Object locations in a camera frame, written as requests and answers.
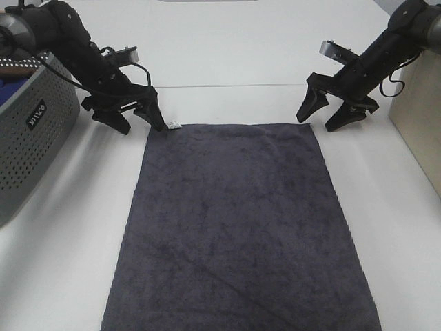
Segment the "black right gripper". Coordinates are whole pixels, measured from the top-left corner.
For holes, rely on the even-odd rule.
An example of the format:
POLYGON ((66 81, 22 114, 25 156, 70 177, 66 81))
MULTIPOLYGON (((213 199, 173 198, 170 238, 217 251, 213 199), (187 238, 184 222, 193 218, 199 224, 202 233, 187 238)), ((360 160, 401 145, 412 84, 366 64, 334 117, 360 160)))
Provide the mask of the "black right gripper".
POLYGON ((375 112, 379 105, 368 94, 386 77, 386 56, 362 54, 358 59, 344 65, 335 75, 315 72, 307 78, 307 92, 296 113, 300 123, 314 112, 329 104, 326 95, 342 99, 337 112, 326 122, 327 132, 334 132, 350 123, 366 117, 366 110, 375 112))

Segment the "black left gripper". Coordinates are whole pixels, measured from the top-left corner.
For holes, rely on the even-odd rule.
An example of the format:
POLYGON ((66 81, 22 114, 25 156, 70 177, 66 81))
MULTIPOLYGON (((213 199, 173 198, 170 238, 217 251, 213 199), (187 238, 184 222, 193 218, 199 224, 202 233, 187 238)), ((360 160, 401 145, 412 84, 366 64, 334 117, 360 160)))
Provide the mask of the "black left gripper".
POLYGON ((120 71, 120 68, 124 66, 118 67, 106 61, 112 69, 111 73, 101 77, 96 87, 88 87, 90 95, 82 101, 81 105, 87 111, 94 111, 92 115, 94 121, 105 124, 124 135, 129 133, 131 127, 120 113, 129 109, 133 109, 136 116, 144 119, 156 131, 161 131, 165 127, 165 122, 158 105, 158 93, 152 85, 148 69, 138 62, 128 65, 144 71, 146 84, 140 85, 132 83, 120 71))

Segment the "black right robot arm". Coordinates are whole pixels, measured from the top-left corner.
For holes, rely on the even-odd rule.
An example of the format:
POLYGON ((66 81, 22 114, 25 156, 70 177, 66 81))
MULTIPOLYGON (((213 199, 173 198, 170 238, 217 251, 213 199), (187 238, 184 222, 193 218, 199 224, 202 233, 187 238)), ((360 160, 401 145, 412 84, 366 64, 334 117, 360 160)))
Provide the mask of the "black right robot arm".
POLYGON ((391 15, 387 28, 360 55, 333 41, 324 41, 320 53, 343 64, 334 76, 312 73, 307 93, 296 114, 299 122, 328 105, 327 94, 343 103, 326 122, 328 132, 365 119, 379 105, 369 97, 375 87, 415 60, 423 50, 440 53, 440 5, 404 1, 391 15))

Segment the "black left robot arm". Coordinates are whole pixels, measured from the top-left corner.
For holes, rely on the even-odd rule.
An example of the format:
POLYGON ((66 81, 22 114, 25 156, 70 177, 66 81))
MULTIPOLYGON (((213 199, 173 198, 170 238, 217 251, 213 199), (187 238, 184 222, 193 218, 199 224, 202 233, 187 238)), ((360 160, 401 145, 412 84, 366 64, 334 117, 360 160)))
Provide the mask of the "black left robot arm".
POLYGON ((133 110, 155 130, 165 127, 154 86, 132 83, 120 70, 137 64, 136 47, 99 48, 76 10, 64 1, 8 6, 1 13, 1 57, 33 57, 44 63, 42 52, 51 52, 75 78, 72 85, 89 92, 81 105, 93 112, 94 121, 127 134, 130 125, 123 113, 133 110))

